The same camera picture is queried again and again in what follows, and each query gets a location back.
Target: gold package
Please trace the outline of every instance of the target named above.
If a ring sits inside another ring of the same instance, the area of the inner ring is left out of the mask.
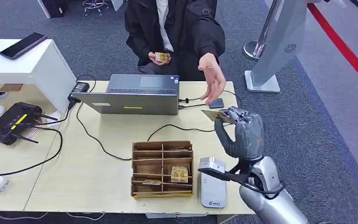
[[[187,183],[189,181],[188,169],[185,166],[173,166],[171,182]]]

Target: cardboard organizer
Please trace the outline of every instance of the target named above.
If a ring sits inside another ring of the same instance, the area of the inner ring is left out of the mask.
[[[171,182],[172,166],[188,168],[188,182]],[[135,142],[132,146],[131,196],[191,197],[193,148],[189,141]]]

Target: black smartphone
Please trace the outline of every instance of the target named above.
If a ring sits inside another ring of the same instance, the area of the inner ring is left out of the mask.
[[[14,60],[46,39],[47,36],[45,35],[33,33],[26,38],[18,41],[17,43],[13,44],[12,46],[4,49],[0,52],[0,55]]]

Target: black cable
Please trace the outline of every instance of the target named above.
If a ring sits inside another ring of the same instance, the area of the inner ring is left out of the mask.
[[[165,127],[168,127],[168,126],[175,127],[175,128],[180,129],[180,130],[182,130],[182,131],[199,131],[199,132],[214,132],[214,131],[215,131],[215,129],[213,129],[213,130],[201,130],[201,129],[198,129],[198,128],[188,128],[188,129],[187,129],[187,128],[182,128],[182,127],[179,127],[179,126],[176,126],[176,125],[168,124],[168,125],[164,125],[164,126],[160,127],[160,128],[157,129],[156,131],[154,131],[154,132],[149,136],[149,138],[147,139],[147,141],[149,141],[150,138],[151,138],[155,133],[157,133],[159,130],[161,130],[161,129],[165,128]]]
[[[239,106],[240,106],[239,108],[242,108],[242,100],[241,100],[241,98],[239,98],[235,93],[233,93],[233,92],[231,92],[231,91],[223,90],[223,92],[228,92],[228,93],[233,94],[233,95],[237,98],[237,101],[238,101]]]
[[[180,110],[180,109],[196,107],[196,106],[206,106],[206,104],[196,104],[196,105],[190,105],[190,106],[178,105],[178,109]]]
[[[95,79],[95,77],[93,77],[93,76],[91,76],[91,75],[82,75],[82,76],[89,76],[89,77],[92,77],[92,78],[94,79],[94,86],[91,88],[91,90],[90,90],[89,92],[93,91],[94,88],[95,88],[95,85],[96,85],[96,79]],[[116,159],[118,159],[118,160],[131,161],[132,159],[124,159],[124,158],[115,156],[115,155],[113,155],[113,154],[110,154],[108,151],[105,150],[105,148],[103,147],[101,141],[100,141],[99,139],[97,139],[96,137],[92,136],[92,135],[87,131],[86,126],[84,126],[83,122],[79,119],[79,112],[80,112],[80,109],[82,108],[82,106],[83,106],[83,102],[80,104],[79,109],[77,109],[76,119],[77,119],[77,120],[79,121],[79,123],[82,125],[82,127],[83,127],[84,131],[86,132],[86,134],[87,134],[90,138],[94,139],[95,141],[97,141],[97,142],[99,143],[99,145],[101,146],[101,148],[102,148],[102,150],[103,150],[104,153],[106,153],[106,154],[108,154],[108,155],[110,155],[110,156],[112,156],[112,157],[114,157],[114,158],[116,158]]]
[[[186,103],[188,104],[188,103],[189,103],[189,101],[192,101],[192,100],[197,100],[197,99],[201,99],[201,97],[194,98],[194,99],[189,99],[189,98],[186,98],[186,99],[179,99],[178,101],[179,101],[179,102],[186,102]]]
[[[53,121],[53,122],[48,122],[48,123],[40,123],[40,124],[38,124],[38,125],[52,125],[52,124],[57,124],[57,123],[61,123],[61,122],[63,122],[63,121],[66,121],[66,119],[68,118],[68,116],[69,116],[69,111],[70,111],[70,109],[72,109],[72,107],[68,107],[68,109],[67,109],[67,114],[65,115],[65,118],[64,119],[62,119],[62,120],[57,120],[57,121]],[[24,126],[24,125],[32,125],[32,124],[23,124],[23,123],[19,123],[18,125],[20,125],[20,126]]]
[[[62,143],[63,143],[63,137],[62,137],[62,134],[60,131],[56,130],[56,129],[52,129],[52,128],[45,128],[45,127],[37,127],[37,126],[34,126],[34,125],[22,125],[22,126],[26,126],[26,127],[33,127],[33,128],[37,128],[37,129],[42,129],[42,130],[48,130],[48,131],[53,131],[53,132],[57,132],[59,135],[60,135],[60,147],[58,148],[58,151],[56,152],[56,154],[54,154],[52,157],[50,157],[49,159],[43,161],[43,162],[40,162],[36,165],[33,165],[31,167],[28,167],[28,168],[25,168],[25,169],[22,169],[22,170],[18,170],[18,171],[15,171],[15,172],[10,172],[10,173],[4,173],[4,174],[0,174],[0,176],[7,176],[7,175],[12,175],[12,174],[17,174],[17,173],[21,173],[21,172],[24,172],[24,171],[27,171],[27,170],[30,170],[32,168],[35,168],[37,166],[40,166],[52,159],[54,159],[60,152],[61,152],[61,149],[62,149]]]
[[[241,183],[242,186],[244,186],[245,188],[264,194],[264,195],[276,195],[279,194],[281,191],[283,191],[286,188],[286,183],[285,182],[281,182],[282,186],[278,189],[278,190],[274,190],[274,191],[264,191],[264,190],[259,190],[259,189],[255,189],[252,187],[252,185],[249,185],[248,183]]]

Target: outstretched hand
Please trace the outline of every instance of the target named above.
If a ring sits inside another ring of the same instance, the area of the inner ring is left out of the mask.
[[[207,91],[201,97],[201,99],[207,99],[206,104],[212,103],[223,92],[226,86],[226,78],[224,78],[223,72],[216,58],[211,53],[206,53],[201,57],[198,65],[198,70],[203,71],[205,80],[207,81]]]

